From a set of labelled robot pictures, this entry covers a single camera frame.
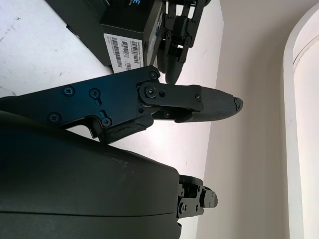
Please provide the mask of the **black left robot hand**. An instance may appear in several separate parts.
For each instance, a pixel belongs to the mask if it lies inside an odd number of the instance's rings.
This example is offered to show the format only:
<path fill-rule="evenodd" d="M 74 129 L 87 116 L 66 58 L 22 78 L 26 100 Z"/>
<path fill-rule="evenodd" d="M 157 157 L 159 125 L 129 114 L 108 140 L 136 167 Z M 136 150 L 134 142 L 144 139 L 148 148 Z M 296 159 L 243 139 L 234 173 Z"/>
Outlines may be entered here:
<path fill-rule="evenodd" d="M 193 47 L 204 8 L 209 0 L 164 0 L 161 10 L 158 69 L 174 85 Z"/>

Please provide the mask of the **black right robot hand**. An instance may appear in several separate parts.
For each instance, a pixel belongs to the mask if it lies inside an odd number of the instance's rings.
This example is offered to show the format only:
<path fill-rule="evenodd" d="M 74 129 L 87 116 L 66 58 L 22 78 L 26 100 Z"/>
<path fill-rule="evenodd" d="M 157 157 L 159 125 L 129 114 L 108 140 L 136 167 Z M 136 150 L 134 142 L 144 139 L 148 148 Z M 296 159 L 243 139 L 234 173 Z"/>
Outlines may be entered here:
<path fill-rule="evenodd" d="M 112 147 L 155 120 L 223 120 L 243 101 L 147 66 L 0 100 L 3 239 L 177 239 L 217 206 L 202 180 Z"/>

